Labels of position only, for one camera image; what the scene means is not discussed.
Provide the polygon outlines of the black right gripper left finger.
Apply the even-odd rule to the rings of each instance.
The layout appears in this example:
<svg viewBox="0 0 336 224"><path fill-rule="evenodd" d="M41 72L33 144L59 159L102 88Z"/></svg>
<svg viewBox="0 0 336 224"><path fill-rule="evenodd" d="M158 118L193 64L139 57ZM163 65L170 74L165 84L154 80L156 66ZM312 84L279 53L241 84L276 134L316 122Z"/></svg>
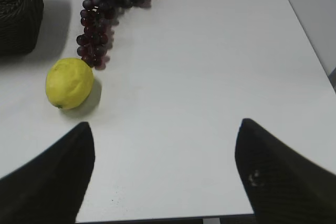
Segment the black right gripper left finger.
<svg viewBox="0 0 336 224"><path fill-rule="evenodd" d="M75 223L95 164L88 122L1 178L1 223Z"/></svg>

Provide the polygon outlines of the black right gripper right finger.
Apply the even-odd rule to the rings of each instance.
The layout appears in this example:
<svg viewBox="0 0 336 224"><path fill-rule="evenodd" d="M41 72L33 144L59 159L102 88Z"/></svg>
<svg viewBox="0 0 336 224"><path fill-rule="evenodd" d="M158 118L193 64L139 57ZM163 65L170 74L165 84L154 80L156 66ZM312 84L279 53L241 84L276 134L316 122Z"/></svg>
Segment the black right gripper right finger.
<svg viewBox="0 0 336 224"><path fill-rule="evenodd" d="M257 223L335 223L335 174L252 119L243 119L235 162Z"/></svg>

